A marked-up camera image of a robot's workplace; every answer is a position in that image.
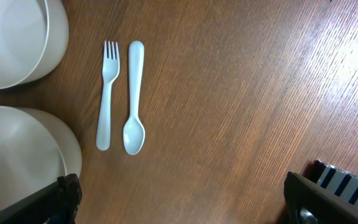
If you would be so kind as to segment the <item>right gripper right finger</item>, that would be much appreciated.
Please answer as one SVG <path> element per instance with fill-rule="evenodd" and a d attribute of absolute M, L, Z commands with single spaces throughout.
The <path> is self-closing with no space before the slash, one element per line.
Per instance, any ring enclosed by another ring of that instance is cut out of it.
<path fill-rule="evenodd" d="M 289 172 L 284 182 L 284 196 L 289 223 L 307 223 L 312 218 L 301 215 L 310 212 L 315 223 L 358 224 L 358 208 L 341 200 L 328 190 L 300 174 Z"/>

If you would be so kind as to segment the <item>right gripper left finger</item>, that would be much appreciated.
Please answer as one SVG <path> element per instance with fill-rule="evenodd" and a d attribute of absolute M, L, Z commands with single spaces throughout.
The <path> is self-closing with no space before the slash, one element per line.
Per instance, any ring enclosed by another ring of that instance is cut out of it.
<path fill-rule="evenodd" d="M 68 174 L 0 211 L 0 224 L 75 222 L 82 198 L 79 178 Z"/>

